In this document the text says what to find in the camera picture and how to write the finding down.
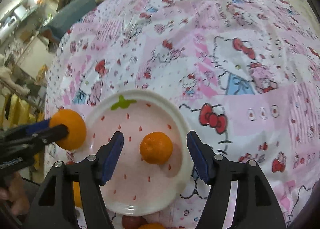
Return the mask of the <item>left hand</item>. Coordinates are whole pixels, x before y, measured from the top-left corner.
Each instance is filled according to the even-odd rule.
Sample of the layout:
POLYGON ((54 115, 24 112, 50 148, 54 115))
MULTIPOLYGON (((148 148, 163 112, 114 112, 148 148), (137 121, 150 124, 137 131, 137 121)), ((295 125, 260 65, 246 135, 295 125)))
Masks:
POLYGON ((23 187, 21 175, 16 172, 7 189, 1 188, 1 200, 11 202, 11 213, 14 216, 25 215, 29 211, 29 199, 23 187))

